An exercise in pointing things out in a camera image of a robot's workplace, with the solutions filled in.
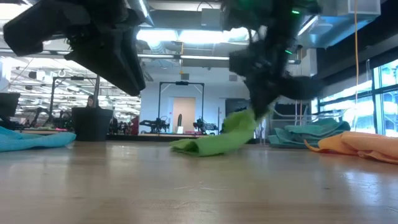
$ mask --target cable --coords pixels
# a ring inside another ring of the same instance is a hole
[[[199,11],[199,7],[200,7],[200,5],[202,5],[203,3],[206,3],[206,4],[209,5],[212,9],[214,9],[213,6],[212,6],[210,3],[208,3],[207,1],[201,1],[201,2],[199,3],[198,7],[197,7],[197,11]]]
[[[32,58],[32,59],[30,60],[30,62],[25,66],[25,68],[22,69],[22,71],[18,74],[18,76],[15,77],[15,79],[13,79],[13,81],[11,81],[10,83],[8,83],[7,86],[5,86],[3,89],[1,89],[0,92],[2,92],[3,90],[5,90],[6,88],[10,87],[11,84],[13,84],[13,83],[24,73],[24,71],[26,70],[26,68],[27,68],[27,67],[30,65],[30,63],[33,61],[33,59],[34,59],[34,58]]]
[[[355,0],[354,7],[354,23],[355,23],[355,63],[356,63],[356,87],[355,87],[355,117],[354,127],[356,131],[356,120],[358,113],[358,83],[359,83],[359,58],[358,58],[358,0]]]

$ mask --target door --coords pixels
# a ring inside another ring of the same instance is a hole
[[[173,131],[177,132],[178,128],[178,116],[182,115],[181,126],[183,131],[194,131],[193,123],[195,121],[195,108],[196,99],[195,98],[185,98],[185,97],[175,97],[173,104]]]

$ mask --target black bin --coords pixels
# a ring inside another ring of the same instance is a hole
[[[72,122],[77,141],[105,141],[112,110],[72,108]]]

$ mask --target teal cloth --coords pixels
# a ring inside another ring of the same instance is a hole
[[[0,127],[0,152],[20,151],[33,147],[62,147],[74,141],[73,133],[57,133],[49,136],[22,134]]]
[[[309,145],[318,147],[318,141],[349,131],[351,127],[346,121],[337,122],[333,118],[321,119],[305,126],[288,125],[275,128],[275,134],[268,136],[271,145],[305,147],[304,140]]]
[[[215,156],[239,149],[253,138],[257,124],[251,110],[232,113],[224,121],[224,134],[171,142],[172,151],[191,156]]]

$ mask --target green towel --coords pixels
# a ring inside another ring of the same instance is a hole
[[[346,121],[337,122],[333,118],[321,119],[305,126],[288,125],[284,129],[275,128],[275,135],[268,136],[271,145],[304,146],[304,140],[309,145],[318,147],[318,141],[349,131],[351,127]]]
[[[195,140],[183,139],[171,142],[172,151],[193,156],[215,156],[239,149],[253,138],[257,123],[252,110],[230,114],[224,121],[224,134]]]

